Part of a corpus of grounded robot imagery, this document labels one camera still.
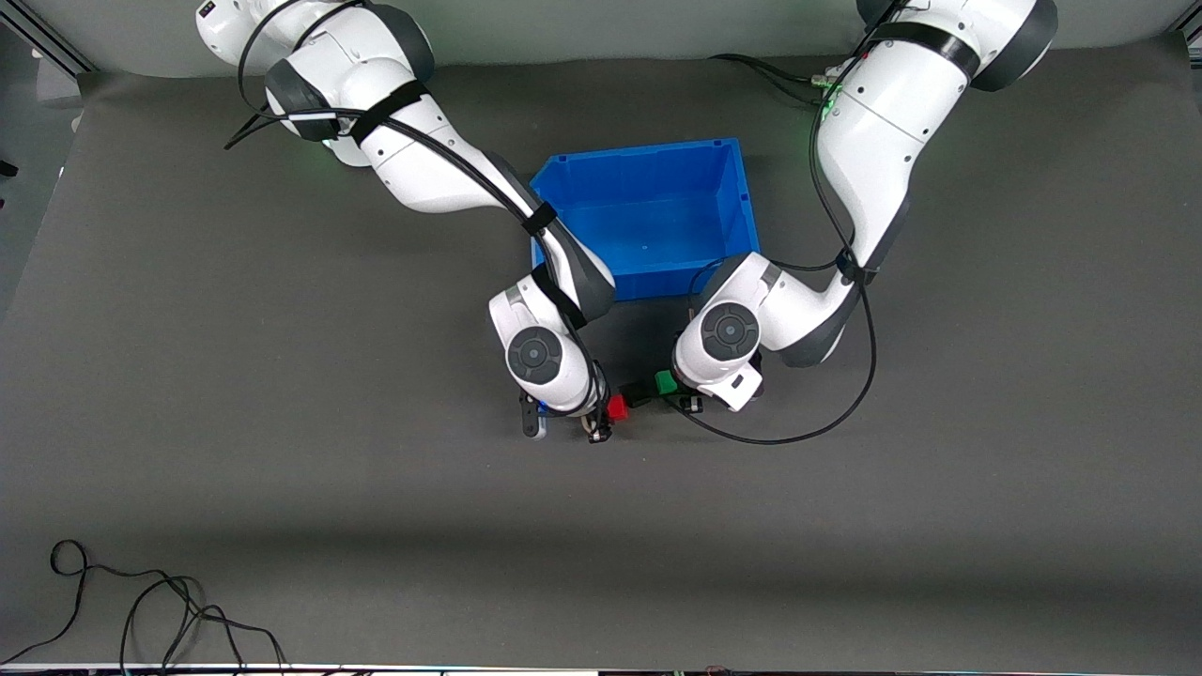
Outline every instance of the floor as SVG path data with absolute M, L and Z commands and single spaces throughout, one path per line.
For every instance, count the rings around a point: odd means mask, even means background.
M 37 103 L 37 60 L 16 34 L 0 29 L 0 160 L 16 165 L 14 178 L 0 179 L 0 321 L 17 292 L 42 215 L 58 183 L 75 135 L 78 109 Z
M 529 272 L 500 209 L 403 209 L 281 129 L 224 152 L 246 117 L 228 78 L 89 82 L 0 326 L 0 653 L 61 625 L 47 552 L 77 538 L 195 575 L 304 662 L 1202 674 L 1202 118 L 1179 37 L 1054 52 L 960 102 L 871 287 L 871 393 L 776 450 L 662 405 L 601 447 L 566 421 L 528 443 L 486 319 Z M 737 137 L 764 253 L 835 250 L 810 113 L 737 64 L 430 88 L 525 176 Z M 582 336 L 621 384 L 685 318 L 623 303 Z M 826 423 L 863 381 L 862 321 L 822 367 L 766 356 L 767 395 L 706 420 Z M 139 587 L 90 579 L 29 659 L 114 659 Z M 131 656 L 161 656 L 178 610 L 150 599 Z M 190 659 L 230 659 L 212 629 Z

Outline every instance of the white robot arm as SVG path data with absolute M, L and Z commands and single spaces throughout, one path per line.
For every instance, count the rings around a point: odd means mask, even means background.
M 858 301 L 856 280 L 879 272 L 909 208 L 915 160 L 969 85 L 995 91 L 1027 75 L 1057 31 L 1053 0 L 858 0 L 865 53 L 845 67 L 817 132 L 817 160 L 851 215 L 851 255 L 814 291 L 758 254 L 727 261 L 680 336 L 673 366 L 685 384 L 733 410 L 761 383 L 756 349 L 787 366 L 823 362 Z
M 477 150 L 454 130 L 421 85 L 434 72 L 422 29 L 407 13 L 371 2 L 206 0 L 197 30 L 214 54 L 237 65 L 255 28 L 273 12 L 263 35 L 282 58 L 267 71 L 267 100 L 275 114 L 294 115 L 284 121 L 290 131 L 326 143 L 345 164 L 370 166 L 411 209 L 507 206 L 422 143 L 379 120 L 361 126 L 367 114 L 347 126 L 328 114 L 305 113 L 375 108 L 377 118 L 409 125 L 452 150 L 528 219 L 546 251 L 546 274 L 528 275 L 499 293 L 489 314 L 510 374 L 526 393 L 564 414 L 590 413 L 603 387 L 566 322 L 578 328 L 606 314 L 614 300 L 613 275 L 553 212 L 540 209 L 541 201 L 505 160 Z

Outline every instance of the blue storage box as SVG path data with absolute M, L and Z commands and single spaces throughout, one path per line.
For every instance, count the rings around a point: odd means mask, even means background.
M 530 185 L 609 266 L 619 301 L 683 296 L 707 263 L 760 250 L 734 138 L 557 155 Z

